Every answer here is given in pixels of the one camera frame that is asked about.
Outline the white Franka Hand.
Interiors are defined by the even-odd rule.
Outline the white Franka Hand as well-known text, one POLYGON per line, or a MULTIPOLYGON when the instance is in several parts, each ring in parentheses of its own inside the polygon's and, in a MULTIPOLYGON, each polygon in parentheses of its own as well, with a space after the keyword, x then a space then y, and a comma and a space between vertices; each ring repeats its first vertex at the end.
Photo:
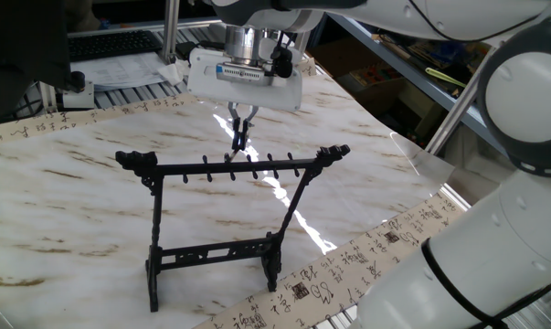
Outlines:
POLYGON ((195 48, 189 56, 191 64, 188 91, 197 97, 229 101, 232 118, 232 150, 244 150, 251 121, 260 107, 282 111, 297 111, 302 102, 302 74, 293 69, 289 78, 269 76, 263 68, 236 64, 223 52, 195 48), (250 114, 239 132, 239 104, 250 106, 250 114))

